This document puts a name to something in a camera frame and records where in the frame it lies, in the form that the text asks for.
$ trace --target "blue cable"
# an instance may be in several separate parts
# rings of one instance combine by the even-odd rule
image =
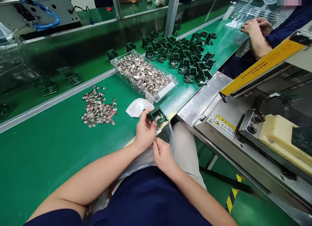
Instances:
[[[34,4],[40,8],[42,8],[47,14],[53,16],[56,21],[52,24],[49,24],[49,25],[41,25],[41,24],[35,24],[33,22],[33,26],[36,28],[37,31],[43,31],[43,30],[47,30],[47,29],[50,29],[50,28],[54,28],[55,26],[58,26],[61,22],[61,20],[59,19],[59,16],[56,15],[53,11],[51,11],[50,9],[48,9],[47,7],[43,6],[42,4],[36,2],[36,1],[33,1],[33,0],[19,0],[23,3],[27,3],[27,4]]]

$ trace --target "warning label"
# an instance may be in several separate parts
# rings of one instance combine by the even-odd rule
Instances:
[[[223,133],[225,133],[227,136],[234,140],[237,133],[237,129],[235,126],[227,122],[219,115],[215,117],[213,124],[215,127],[217,127],[219,130],[221,130]]]

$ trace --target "white pants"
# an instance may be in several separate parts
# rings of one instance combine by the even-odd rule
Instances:
[[[193,134],[185,128],[181,122],[173,126],[175,135],[176,153],[175,161],[191,178],[200,184],[205,190],[206,185],[199,172],[197,150]]]

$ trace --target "machine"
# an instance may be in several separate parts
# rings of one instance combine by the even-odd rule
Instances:
[[[0,22],[24,39],[81,26],[70,0],[0,0]]]
[[[231,81],[216,73],[178,119],[300,225],[312,225],[312,22]]]

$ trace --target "cream plastic block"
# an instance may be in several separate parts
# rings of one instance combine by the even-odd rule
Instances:
[[[292,144],[292,130],[296,127],[280,115],[266,115],[259,140],[312,177],[312,157]]]

